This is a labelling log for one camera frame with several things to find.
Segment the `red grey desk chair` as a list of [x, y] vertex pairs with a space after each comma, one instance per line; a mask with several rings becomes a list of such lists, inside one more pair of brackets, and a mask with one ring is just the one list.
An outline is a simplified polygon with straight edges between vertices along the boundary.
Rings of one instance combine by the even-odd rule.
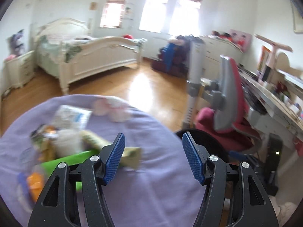
[[254, 154], [261, 148], [261, 137], [244, 117], [248, 105], [237, 64], [231, 57], [220, 58], [220, 80], [205, 86], [202, 98], [210, 106], [198, 112], [195, 128], [213, 136], [228, 152]]

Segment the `pink desk lamp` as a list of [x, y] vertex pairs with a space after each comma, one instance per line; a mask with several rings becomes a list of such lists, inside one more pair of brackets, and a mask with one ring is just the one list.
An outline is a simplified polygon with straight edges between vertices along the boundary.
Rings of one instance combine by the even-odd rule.
[[281, 43], [278, 43], [278, 42], [274, 42], [266, 37], [263, 37], [259, 34], [255, 34], [255, 37], [265, 43], [268, 43], [269, 45], [272, 46], [272, 53], [271, 53], [271, 56], [269, 58], [269, 61], [266, 63], [266, 65], [270, 68], [275, 68], [275, 56], [276, 56], [276, 53], [279, 49], [281, 50], [284, 50], [284, 51], [288, 51], [288, 52], [293, 52], [293, 49], [288, 46], [288, 45], [284, 45], [284, 44], [281, 44]]

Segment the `black trash bin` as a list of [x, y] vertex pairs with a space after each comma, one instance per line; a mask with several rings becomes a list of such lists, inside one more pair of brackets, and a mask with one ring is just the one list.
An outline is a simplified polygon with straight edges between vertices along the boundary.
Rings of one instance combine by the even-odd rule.
[[181, 129], [175, 134], [182, 139], [183, 134], [189, 132], [196, 144], [204, 146], [210, 155], [216, 155], [224, 162], [229, 162], [227, 151], [223, 148], [222, 144], [210, 134], [198, 129]]

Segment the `orange snack bag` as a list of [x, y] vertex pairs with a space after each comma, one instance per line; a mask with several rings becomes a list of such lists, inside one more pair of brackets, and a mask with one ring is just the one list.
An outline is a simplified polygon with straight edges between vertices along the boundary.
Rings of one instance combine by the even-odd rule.
[[32, 202], [36, 203], [45, 185], [44, 175], [34, 172], [27, 177], [26, 181], [30, 198]]

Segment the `white bed frame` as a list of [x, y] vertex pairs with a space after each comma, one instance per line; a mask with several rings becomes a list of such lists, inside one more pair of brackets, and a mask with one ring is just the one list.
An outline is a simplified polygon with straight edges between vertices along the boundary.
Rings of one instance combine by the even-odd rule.
[[61, 18], [31, 25], [36, 63], [59, 80], [63, 95], [70, 84], [111, 69], [140, 65], [145, 38], [91, 37], [85, 22]]

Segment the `bright green wrapper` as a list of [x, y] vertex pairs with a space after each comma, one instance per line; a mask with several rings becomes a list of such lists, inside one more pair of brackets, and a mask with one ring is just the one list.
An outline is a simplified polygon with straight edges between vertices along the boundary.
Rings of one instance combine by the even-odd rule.
[[44, 171], [45, 177], [49, 178], [59, 163], [65, 162], [69, 166], [74, 166], [74, 165], [83, 163], [86, 159], [90, 158], [93, 155], [97, 155], [97, 154], [99, 154], [99, 151], [93, 149], [93, 150], [81, 152], [78, 154], [73, 154], [70, 156], [66, 156], [66, 157], [62, 157], [59, 159], [44, 162], [41, 164], [41, 167]]

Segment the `curved study desk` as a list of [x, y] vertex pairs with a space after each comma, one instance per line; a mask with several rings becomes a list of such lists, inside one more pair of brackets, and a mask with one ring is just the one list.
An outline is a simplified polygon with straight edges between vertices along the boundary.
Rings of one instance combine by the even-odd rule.
[[266, 109], [266, 114], [260, 114], [250, 107], [248, 112], [250, 124], [264, 134], [279, 135], [286, 147], [295, 150], [295, 142], [302, 141], [302, 122], [299, 117], [268, 89], [254, 80], [245, 68], [240, 67], [239, 73], [244, 86]]

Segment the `white shipping bag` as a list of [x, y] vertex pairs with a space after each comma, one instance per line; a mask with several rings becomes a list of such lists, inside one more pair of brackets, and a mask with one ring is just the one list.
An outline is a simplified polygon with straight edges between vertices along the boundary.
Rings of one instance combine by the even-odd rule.
[[92, 110], [70, 105], [61, 105], [55, 112], [51, 124], [58, 129], [84, 130]]

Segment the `purple plush doll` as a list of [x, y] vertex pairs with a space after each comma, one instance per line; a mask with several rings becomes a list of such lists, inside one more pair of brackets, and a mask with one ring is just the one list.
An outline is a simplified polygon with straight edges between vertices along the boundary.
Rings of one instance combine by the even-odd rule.
[[23, 43], [24, 29], [18, 31], [10, 38], [11, 54], [21, 56], [25, 52], [25, 45]]

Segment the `white nightstand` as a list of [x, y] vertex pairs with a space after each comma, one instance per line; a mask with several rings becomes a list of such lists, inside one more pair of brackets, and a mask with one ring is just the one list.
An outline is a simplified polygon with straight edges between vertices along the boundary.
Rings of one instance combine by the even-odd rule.
[[9, 87], [14, 89], [22, 88], [34, 78], [33, 54], [34, 51], [29, 51], [5, 62], [5, 69], [7, 70], [9, 78]]

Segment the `purple blue wrapper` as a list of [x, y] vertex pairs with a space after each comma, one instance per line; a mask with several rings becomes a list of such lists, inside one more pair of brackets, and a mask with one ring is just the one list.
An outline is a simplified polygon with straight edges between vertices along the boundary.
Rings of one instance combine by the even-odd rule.
[[18, 181], [19, 181], [19, 185], [21, 186], [22, 188], [22, 193], [23, 195], [25, 196], [26, 199], [29, 199], [29, 187], [27, 185], [27, 177], [26, 175], [21, 172], [19, 173], [19, 175], [17, 176], [18, 178]]

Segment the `green yellow snack wrapper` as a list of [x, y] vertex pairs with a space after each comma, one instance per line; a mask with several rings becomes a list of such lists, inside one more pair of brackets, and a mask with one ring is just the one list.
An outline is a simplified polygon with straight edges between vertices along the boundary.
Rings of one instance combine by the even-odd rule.
[[[87, 144], [88, 147], [98, 150], [99, 152], [102, 150], [111, 152], [112, 149], [106, 149], [106, 147], [111, 146], [112, 142], [109, 142], [96, 133], [89, 130], [82, 130], [80, 131], [80, 135], [83, 142]], [[137, 170], [140, 165], [141, 157], [142, 149], [140, 147], [125, 147], [119, 162], [119, 166], [129, 167]]]

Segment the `white dresser cabinet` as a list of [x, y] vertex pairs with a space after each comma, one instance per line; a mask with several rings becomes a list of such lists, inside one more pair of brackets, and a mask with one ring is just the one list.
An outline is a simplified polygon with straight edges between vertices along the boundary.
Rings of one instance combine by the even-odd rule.
[[200, 36], [205, 42], [205, 58], [202, 68], [202, 77], [215, 80], [221, 75], [221, 55], [233, 58], [237, 64], [241, 63], [244, 53], [229, 40]]

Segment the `grey white height pole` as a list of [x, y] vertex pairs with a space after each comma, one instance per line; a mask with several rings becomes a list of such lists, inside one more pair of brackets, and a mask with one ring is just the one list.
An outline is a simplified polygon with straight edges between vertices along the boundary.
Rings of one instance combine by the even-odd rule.
[[201, 38], [194, 38], [190, 42], [188, 66], [187, 106], [182, 128], [193, 126], [197, 104], [201, 98], [214, 110], [218, 109], [222, 102], [219, 90], [222, 66], [219, 61], [211, 60], [206, 55], [206, 43]]

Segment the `purple floral table cloth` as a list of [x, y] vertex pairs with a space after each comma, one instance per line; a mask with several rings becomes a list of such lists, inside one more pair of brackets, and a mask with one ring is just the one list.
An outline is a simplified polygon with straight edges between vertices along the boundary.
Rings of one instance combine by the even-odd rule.
[[[24, 170], [20, 155], [31, 147], [30, 134], [52, 121], [62, 105], [91, 108], [95, 95], [52, 98], [19, 117], [1, 137], [1, 197], [22, 225], [30, 213], [17, 198], [17, 177]], [[123, 133], [128, 147], [140, 147], [137, 170], [120, 168], [103, 192], [115, 226], [193, 226], [204, 187], [192, 174], [181, 140], [156, 119], [136, 108], [125, 122], [91, 116], [87, 128], [113, 141]]]

